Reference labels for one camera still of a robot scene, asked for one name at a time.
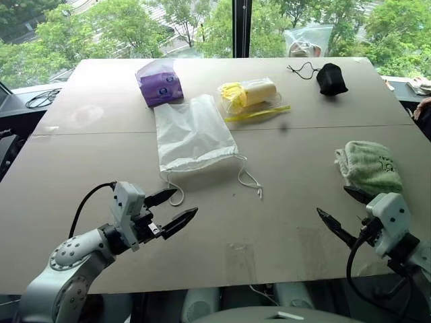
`purple package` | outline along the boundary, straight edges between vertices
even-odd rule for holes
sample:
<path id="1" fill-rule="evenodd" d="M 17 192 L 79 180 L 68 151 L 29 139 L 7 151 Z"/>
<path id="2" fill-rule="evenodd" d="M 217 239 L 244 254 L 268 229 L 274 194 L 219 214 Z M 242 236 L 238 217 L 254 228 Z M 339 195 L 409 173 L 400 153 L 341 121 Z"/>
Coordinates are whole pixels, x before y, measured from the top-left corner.
<path id="1" fill-rule="evenodd" d="M 172 59 L 157 59 L 136 72 L 136 80 L 148 106 L 183 98 Z"/>

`black pouch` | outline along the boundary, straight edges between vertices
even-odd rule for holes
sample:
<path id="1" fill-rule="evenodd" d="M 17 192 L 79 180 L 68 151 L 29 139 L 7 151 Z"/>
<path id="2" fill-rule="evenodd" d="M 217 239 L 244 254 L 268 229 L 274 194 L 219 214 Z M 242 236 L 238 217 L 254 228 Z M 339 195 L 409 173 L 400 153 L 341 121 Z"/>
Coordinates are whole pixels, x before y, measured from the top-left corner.
<path id="1" fill-rule="evenodd" d="M 317 81 L 321 87 L 321 93 L 326 96 L 336 96 L 347 92 L 341 69 L 332 63 L 323 65 L 317 73 Z"/>

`green towel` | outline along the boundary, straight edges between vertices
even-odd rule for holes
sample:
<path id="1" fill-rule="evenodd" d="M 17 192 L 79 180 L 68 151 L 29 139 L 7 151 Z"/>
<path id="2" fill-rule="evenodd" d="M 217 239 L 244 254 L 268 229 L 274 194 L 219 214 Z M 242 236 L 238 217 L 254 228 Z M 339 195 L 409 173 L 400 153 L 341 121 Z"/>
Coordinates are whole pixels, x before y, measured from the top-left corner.
<path id="1" fill-rule="evenodd" d="M 335 151 L 335 163 L 347 185 L 354 185 L 369 194 L 399 193 L 401 178 L 389 149 L 369 141 L 349 141 L 345 149 Z"/>

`white drawstring bag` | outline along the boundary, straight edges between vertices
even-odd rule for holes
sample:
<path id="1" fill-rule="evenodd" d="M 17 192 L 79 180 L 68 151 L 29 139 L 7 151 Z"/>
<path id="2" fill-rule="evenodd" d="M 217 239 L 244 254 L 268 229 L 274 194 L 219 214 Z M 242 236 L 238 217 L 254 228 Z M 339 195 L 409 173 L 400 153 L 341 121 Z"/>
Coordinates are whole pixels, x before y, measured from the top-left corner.
<path id="1" fill-rule="evenodd" d="M 239 155 L 238 147 L 213 97 L 203 94 L 186 104 L 163 104 L 154 108 L 156 116 L 157 144 L 160 164 L 160 177 L 170 186 L 176 187 L 181 198 L 171 205 L 177 206 L 184 201 L 184 191 L 173 184 L 173 172 L 192 172 L 210 166 L 228 157 L 243 161 L 238 173 L 238 181 L 247 187 L 257 189 L 262 198 L 262 186 L 246 170 L 245 156 Z M 241 180 L 247 174 L 254 183 Z"/>

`window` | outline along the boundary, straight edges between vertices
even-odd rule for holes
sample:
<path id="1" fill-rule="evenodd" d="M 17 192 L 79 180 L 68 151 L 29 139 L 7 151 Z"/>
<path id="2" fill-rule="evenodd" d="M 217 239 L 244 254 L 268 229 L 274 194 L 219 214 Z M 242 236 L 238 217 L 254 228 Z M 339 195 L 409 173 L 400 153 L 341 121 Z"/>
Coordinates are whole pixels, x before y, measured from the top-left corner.
<path id="1" fill-rule="evenodd" d="M 10 88 L 65 81 L 82 59 L 158 57 L 232 57 L 230 0 L 0 2 Z"/>
<path id="2" fill-rule="evenodd" d="M 431 77 L 431 0 L 253 0 L 251 57 L 368 57 Z"/>

